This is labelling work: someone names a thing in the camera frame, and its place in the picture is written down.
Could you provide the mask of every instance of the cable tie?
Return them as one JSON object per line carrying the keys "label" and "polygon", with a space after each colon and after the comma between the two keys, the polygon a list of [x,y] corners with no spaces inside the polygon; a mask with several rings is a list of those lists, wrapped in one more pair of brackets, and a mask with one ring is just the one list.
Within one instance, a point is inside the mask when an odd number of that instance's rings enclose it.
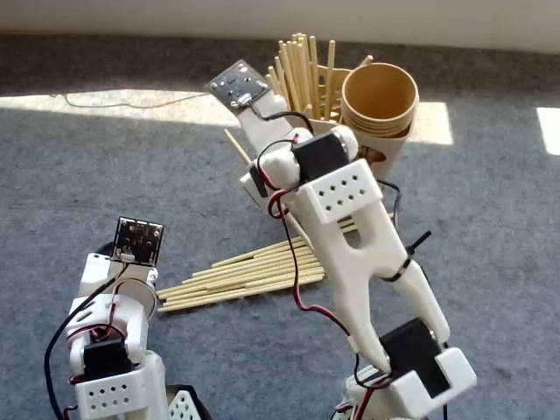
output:
{"label": "cable tie", "polygon": [[424,232],[422,236],[416,239],[412,245],[406,247],[406,252],[407,252],[406,260],[404,260],[399,270],[391,277],[381,277],[381,280],[388,283],[394,283],[399,278],[401,278],[401,276],[404,274],[404,271],[406,271],[406,269],[409,267],[410,263],[412,262],[412,256],[416,252],[416,249],[420,245],[422,245],[422,243],[424,243],[424,241],[428,239],[430,236],[431,236],[431,231],[428,230]]}

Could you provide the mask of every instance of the bundle of chopsticks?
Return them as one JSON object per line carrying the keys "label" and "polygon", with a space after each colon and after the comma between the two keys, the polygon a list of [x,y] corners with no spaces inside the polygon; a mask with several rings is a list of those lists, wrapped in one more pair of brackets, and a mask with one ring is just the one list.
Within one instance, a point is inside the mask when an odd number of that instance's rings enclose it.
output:
{"label": "bundle of chopsticks", "polygon": [[[339,223],[344,233],[356,229],[352,220]],[[325,270],[304,239],[292,239],[297,258],[299,283],[319,282]],[[288,241],[281,241],[212,264],[179,286],[157,292],[164,301],[159,312],[173,312],[224,300],[244,298],[270,291],[289,289],[294,284],[295,266]]]}
{"label": "bundle of chopsticks", "polygon": [[310,118],[329,120],[333,100],[333,69],[336,43],[329,42],[325,85],[319,85],[324,67],[317,60],[317,40],[296,33],[291,40],[278,41],[278,55],[269,66],[268,83],[282,95],[290,110],[304,112]]}

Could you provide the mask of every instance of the floor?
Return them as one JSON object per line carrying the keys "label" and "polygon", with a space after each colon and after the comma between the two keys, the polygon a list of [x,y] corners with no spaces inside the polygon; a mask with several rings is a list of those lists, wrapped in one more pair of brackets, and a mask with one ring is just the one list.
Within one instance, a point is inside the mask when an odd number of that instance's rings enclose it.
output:
{"label": "floor", "polygon": [[[0,401],[2,419],[52,418],[42,358],[67,313],[87,252],[119,215],[166,225],[159,287],[282,239],[237,185],[235,119],[198,95],[239,58],[265,70],[273,41],[0,37]],[[339,43],[337,66],[367,53],[408,69],[418,131],[390,175],[404,191],[402,236],[434,235],[417,260],[479,384],[450,419],[560,417],[560,57]],[[321,61],[326,45],[321,44]],[[370,285],[381,333],[410,318]],[[307,302],[332,306],[327,283]],[[326,420],[354,357],[337,328],[287,292],[156,316],[150,348],[169,383],[191,383],[216,419]],[[72,404],[67,350],[55,385]],[[430,418],[440,418],[434,413]]]}

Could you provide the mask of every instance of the white wall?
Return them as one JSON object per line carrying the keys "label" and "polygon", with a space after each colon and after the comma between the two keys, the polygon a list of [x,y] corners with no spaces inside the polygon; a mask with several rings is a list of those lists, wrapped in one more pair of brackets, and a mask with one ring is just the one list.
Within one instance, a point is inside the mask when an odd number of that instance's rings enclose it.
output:
{"label": "white wall", "polygon": [[559,0],[0,0],[0,30],[320,39],[560,53]]}

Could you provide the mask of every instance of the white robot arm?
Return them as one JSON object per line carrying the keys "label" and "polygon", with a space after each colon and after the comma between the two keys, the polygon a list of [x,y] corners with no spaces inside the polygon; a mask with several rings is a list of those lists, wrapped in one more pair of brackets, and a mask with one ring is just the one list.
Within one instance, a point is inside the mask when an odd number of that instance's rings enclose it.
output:
{"label": "white robot arm", "polygon": [[[220,88],[224,85],[227,92]],[[241,178],[244,188],[263,205],[271,193],[267,185],[289,190],[283,204],[302,225],[325,267],[352,349],[392,379],[374,393],[366,415],[421,418],[472,387],[476,375],[463,353],[441,349],[450,329],[426,276],[412,259],[414,249],[403,246],[366,161],[353,161],[358,150],[353,132],[338,126],[314,136],[307,129],[291,127],[282,118],[284,100],[274,96],[243,61],[214,79],[210,90],[238,114],[249,141],[261,151]],[[279,138],[294,142],[276,149],[267,146]],[[358,228],[359,246],[350,245],[338,226],[337,221],[347,217]],[[417,316],[381,338],[370,318],[372,277],[392,283]],[[373,382],[387,375],[374,376]],[[348,398],[359,401],[364,393],[349,378]]]}
{"label": "white robot arm", "polygon": [[166,387],[164,363],[146,348],[148,321],[157,305],[155,266],[163,232],[163,225],[121,217],[110,255],[87,256],[64,328],[76,407],[62,412],[58,406],[48,367],[50,350],[45,360],[59,420],[68,419],[68,410],[78,410],[82,420],[210,418],[192,387]]}

